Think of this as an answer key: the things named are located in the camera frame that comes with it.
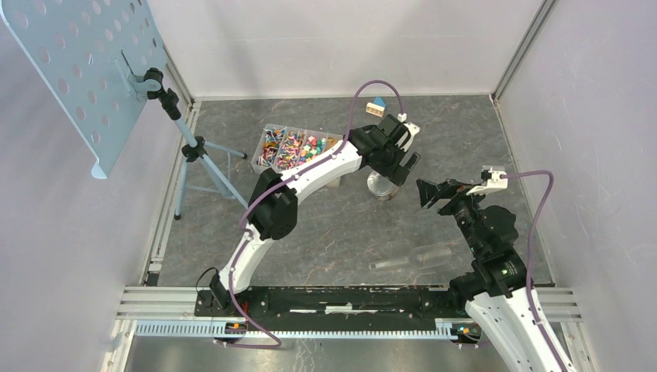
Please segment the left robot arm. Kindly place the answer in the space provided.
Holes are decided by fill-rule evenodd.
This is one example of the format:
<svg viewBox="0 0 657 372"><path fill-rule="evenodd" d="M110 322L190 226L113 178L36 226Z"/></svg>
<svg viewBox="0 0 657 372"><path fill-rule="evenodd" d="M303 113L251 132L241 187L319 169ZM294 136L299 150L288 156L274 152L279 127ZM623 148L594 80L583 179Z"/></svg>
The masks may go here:
<svg viewBox="0 0 657 372"><path fill-rule="evenodd" d="M364 167L403 185L420 159L409 151L420 131L404 114L386 115L377 125L350 130L315 160L281 172L264 171L239 220L241 240L210 283L214 306L228 316L242 309L241 292L250 286L260 261L274 242L295 229L300 204L318 189Z"/></svg>

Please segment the light blue tripod stand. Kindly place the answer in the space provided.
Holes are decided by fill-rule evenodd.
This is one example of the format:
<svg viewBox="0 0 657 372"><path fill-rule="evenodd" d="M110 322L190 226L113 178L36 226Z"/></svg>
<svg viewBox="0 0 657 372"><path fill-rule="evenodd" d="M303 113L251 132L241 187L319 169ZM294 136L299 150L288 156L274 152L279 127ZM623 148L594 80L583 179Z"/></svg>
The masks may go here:
<svg viewBox="0 0 657 372"><path fill-rule="evenodd" d="M207 149L210 148L226 153L228 164L231 163L233 157L246 160L248 155L238 150L208 142L203 136L196 136L193 134L187 125L187 122L183 119L181 110L178 108L179 97L172 89L163 86L163 72L161 70L151 67L142 76L128 73L126 75L126 80L137 93L138 98L146 98L160 103L161 108L175 123L186 142L186 144L181 147L183 163L181 165L181 172L178 181L177 204L174 209L174 219L181 219L184 193L187 189L220 194L224 199L236 200L244 208L247 208L248 203L237 191L235 185L232 184L230 174L225 174L218 168L208 155ZM189 185L187 182L189 165L197 161L203 166L206 173L214 183L215 186L213 188L197 187Z"/></svg>

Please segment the round jar lid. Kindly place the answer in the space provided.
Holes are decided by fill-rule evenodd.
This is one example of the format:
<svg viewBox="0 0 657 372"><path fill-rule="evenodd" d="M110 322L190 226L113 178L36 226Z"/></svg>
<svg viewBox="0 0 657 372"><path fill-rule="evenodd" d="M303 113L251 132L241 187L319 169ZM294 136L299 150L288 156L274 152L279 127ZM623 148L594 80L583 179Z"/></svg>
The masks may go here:
<svg viewBox="0 0 657 372"><path fill-rule="evenodd" d="M379 187L382 187L384 185L392 185L392 184L394 183L392 183L391 181L389 181L388 179L386 179L384 176L377 173L376 171L370 172L366 180L367 187L371 187L374 185L378 185Z"/></svg>

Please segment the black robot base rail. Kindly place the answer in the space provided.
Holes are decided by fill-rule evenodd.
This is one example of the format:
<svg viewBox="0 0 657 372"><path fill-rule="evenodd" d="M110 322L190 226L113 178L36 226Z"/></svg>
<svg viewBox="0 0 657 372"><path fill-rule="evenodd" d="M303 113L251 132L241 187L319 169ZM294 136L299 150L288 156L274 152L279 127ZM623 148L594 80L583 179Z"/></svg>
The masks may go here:
<svg viewBox="0 0 657 372"><path fill-rule="evenodd" d="M249 317L246 329L309 332L430 331L437 319L467 319L446 287L250 287L236 295L209 289L196 298L194 313L201 317Z"/></svg>

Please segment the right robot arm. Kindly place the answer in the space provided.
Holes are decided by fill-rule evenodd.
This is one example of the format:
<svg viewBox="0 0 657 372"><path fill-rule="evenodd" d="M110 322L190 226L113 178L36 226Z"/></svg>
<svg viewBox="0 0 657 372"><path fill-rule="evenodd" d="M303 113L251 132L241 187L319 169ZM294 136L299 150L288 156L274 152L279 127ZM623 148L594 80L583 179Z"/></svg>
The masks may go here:
<svg viewBox="0 0 657 372"><path fill-rule="evenodd" d="M468 315L510 370L574 371L514 248L515 215L499 205L480 207L486 196L507 189L507 183L505 172L493 170L483 171L479 184L416 181L421 207L444 200L438 214L455 219L473 255L472 271L449 282L449 310Z"/></svg>

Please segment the light blue perforated board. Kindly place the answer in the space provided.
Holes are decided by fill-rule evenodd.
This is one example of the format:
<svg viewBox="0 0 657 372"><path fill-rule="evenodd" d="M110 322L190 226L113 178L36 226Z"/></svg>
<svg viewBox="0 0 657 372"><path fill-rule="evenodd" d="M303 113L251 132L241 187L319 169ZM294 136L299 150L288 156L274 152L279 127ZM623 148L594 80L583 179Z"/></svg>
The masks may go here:
<svg viewBox="0 0 657 372"><path fill-rule="evenodd" d="M147 0L3 0L1 16L96 158L106 179L167 54Z"/></svg>

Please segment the clear compartment candy box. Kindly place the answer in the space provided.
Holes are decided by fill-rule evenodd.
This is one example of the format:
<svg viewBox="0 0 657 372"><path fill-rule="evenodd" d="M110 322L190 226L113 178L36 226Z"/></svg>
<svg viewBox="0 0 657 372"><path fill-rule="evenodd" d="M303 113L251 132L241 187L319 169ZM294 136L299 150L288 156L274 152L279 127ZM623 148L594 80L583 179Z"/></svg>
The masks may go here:
<svg viewBox="0 0 657 372"><path fill-rule="evenodd" d="M333 148L342 135L266 124L252 156L251 166L257 174L268 168L288 171L309 163Z"/></svg>

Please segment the clear round plastic jar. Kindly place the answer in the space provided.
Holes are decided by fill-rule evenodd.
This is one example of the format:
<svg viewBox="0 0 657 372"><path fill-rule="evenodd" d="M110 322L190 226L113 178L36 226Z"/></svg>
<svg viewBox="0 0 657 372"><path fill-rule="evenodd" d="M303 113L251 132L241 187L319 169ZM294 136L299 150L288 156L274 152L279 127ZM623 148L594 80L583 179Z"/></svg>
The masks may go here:
<svg viewBox="0 0 657 372"><path fill-rule="evenodd" d="M382 187L374 185L368 187L368 189L377 200L385 202L391 200L396 195L399 187L394 184L384 185Z"/></svg>

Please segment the clear plastic scoop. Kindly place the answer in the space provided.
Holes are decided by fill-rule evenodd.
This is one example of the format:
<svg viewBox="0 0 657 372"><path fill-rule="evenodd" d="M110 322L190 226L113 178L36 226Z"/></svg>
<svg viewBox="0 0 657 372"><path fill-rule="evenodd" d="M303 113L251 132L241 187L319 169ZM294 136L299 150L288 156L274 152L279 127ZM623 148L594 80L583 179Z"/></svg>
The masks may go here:
<svg viewBox="0 0 657 372"><path fill-rule="evenodd" d="M399 257L380 260L369 265L371 270L398 269L401 267L412 267L418 270L439 267L449 261L452 250L443 245L419 246Z"/></svg>

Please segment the toy block house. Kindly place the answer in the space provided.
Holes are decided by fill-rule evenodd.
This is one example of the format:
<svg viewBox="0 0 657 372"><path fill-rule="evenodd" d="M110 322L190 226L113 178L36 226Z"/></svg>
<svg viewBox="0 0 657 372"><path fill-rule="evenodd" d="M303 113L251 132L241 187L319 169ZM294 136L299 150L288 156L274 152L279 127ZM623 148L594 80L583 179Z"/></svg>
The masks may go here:
<svg viewBox="0 0 657 372"><path fill-rule="evenodd" d="M387 105L381 97L375 97L371 102L366 104L366 113L383 117L386 112Z"/></svg>

